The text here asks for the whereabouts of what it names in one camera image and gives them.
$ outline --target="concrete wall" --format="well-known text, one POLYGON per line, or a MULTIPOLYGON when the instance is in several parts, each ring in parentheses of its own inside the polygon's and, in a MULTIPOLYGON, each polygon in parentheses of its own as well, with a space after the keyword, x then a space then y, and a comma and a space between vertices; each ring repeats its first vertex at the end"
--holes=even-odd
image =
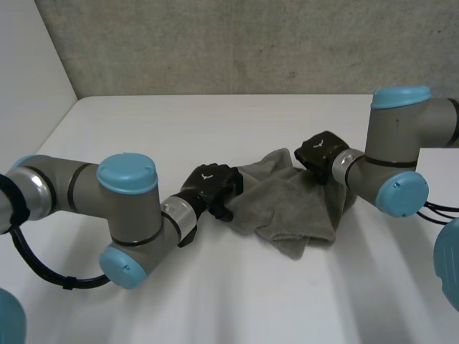
POLYGON ((35 0, 79 97, 459 95, 457 0, 35 0))

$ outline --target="gray towel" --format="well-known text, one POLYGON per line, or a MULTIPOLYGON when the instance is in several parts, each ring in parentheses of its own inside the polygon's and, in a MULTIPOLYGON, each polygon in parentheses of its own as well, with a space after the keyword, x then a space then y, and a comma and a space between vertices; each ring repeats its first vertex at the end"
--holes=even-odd
POLYGON ((227 204, 234 214, 228 224, 241 234, 255 232, 292 259, 300 259, 306 245, 333 244, 343 213, 356 200, 336 181, 318 185, 310 171, 294 168, 287 148, 238 169, 244 192, 227 204))

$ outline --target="white tabletop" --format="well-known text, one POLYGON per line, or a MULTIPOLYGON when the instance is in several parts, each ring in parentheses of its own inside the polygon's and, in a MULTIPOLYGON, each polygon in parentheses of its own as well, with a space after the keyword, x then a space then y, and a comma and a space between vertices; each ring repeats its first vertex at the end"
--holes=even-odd
MULTIPOLYGON (((322 130, 363 150, 371 96, 136 96, 79 101, 39 153, 99 163, 120 152, 156 162, 161 200, 199 164, 238 166, 322 130)), ((459 151, 425 150, 430 200, 459 206, 459 151)), ((100 274, 104 220, 58 213, 23 226, 38 257, 80 278, 100 274)), ((328 250, 294 262, 256 236, 203 216, 137 290, 62 290, 0 240, 1 287, 29 318, 29 343, 456 343, 459 314, 432 268, 440 226, 391 219, 358 200, 328 250)))

